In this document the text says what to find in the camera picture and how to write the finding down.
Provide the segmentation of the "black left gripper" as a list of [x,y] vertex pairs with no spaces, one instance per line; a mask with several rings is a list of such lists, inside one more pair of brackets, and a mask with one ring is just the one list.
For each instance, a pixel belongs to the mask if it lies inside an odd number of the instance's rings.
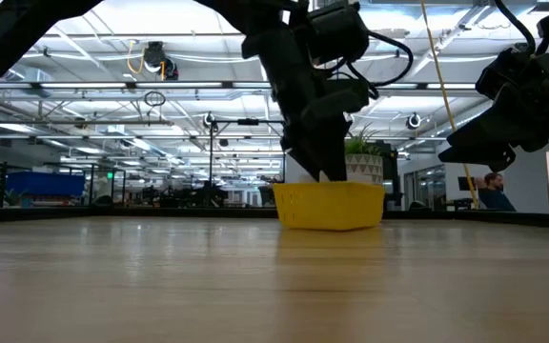
[[[330,181],[347,180],[345,137],[351,123],[344,115],[369,103],[365,81],[334,80],[332,70],[318,67],[336,59],[345,63],[345,53],[335,37],[321,39],[306,27],[252,32],[242,43],[245,58],[259,58],[283,115],[281,149],[313,181],[321,179],[321,172]],[[299,144],[308,140],[313,157]]]

